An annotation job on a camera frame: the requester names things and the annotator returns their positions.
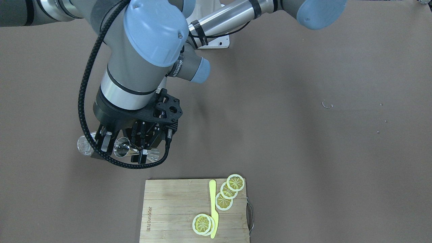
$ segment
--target clear glass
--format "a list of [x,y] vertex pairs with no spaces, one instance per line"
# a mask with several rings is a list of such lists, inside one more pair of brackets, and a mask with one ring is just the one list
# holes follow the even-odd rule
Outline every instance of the clear glass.
[[119,158],[126,156],[138,155],[141,149],[131,143],[127,137],[121,137],[114,143],[114,154]]
[[154,148],[152,150],[147,150],[147,162],[153,163],[159,160],[160,152],[159,149]]
[[[91,135],[93,139],[95,139],[96,132],[92,132]],[[78,147],[78,151],[85,156],[91,156],[94,152],[93,148],[90,146],[90,143],[87,141],[87,138],[84,135],[78,138],[76,146]]]

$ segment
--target cutting board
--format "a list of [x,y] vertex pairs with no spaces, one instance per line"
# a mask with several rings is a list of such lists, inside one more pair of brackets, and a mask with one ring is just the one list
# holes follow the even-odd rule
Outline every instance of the cutting board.
[[[210,180],[147,180],[140,243],[250,243],[246,185],[229,210],[217,209],[219,225],[214,239],[192,230],[192,220],[197,214],[211,214]],[[226,179],[215,180],[218,193]]]

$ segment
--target lemon slice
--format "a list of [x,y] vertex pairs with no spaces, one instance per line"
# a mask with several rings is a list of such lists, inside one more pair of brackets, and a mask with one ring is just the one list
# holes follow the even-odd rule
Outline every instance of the lemon slice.
[[239,192],[245,187],[245,179],[241,175],[233,174],[226,179],[227,187],[233,192]]
[[209,236],[213,233],[213,231],[215,231],[215,226],[216,226],[215,220],[212,217],[210,217],[210,221],[211,221],[210,231],[207,234],[204,234],[204,236]]
[[199,235],[207,234],[211,229],[211,217],[207,214],[198,214],[192,221],[192,229]]
[[237,196],[238,192],[231,191],[227,187],[226,182],[224,182],[222,184],[222,186],[220,187],[220,194],[222,195],[222,197],[224,197],[226,199],[234,199]]
[[216,195],[216,207],[219,210],[226,211],[231,208],[234,199],[226,199],[222,197],[220,192]]

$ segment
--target blue joint cap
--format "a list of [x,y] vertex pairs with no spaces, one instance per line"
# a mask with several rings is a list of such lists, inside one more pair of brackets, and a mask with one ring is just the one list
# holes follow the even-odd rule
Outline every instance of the blue joint cap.
[[182,13],[186,19],[189,18],[189,16],[191,16],[192,13],[194,12],[196,3],[197,3],[196,0],[184,0],[183,1]]
[[297,12],[297,21],[308,29],[322,29],[335,22],[347,0],[306,0]]
[[158,67],[177,61],[189,35],[186,18],[168,0],[132,0],[123,22],[133,48]]
[[210,75],[210,62],[207,59],[201,58],[200,66],[198,67],[195,76],[191,80],[194,83],[204,83]]

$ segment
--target white bracket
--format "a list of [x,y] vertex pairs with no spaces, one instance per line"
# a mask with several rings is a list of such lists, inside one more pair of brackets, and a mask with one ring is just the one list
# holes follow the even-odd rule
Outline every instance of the white bracket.
[[[220,0],[196,0],[195,10],[186,20],[188,23],[191,23],[194,20],[200,20],[223,6],[224,5],[220,3]],[[222,49],[228,47],[229,35],[216,38],[210,41],[209,45],[202,46],[199,49]]]

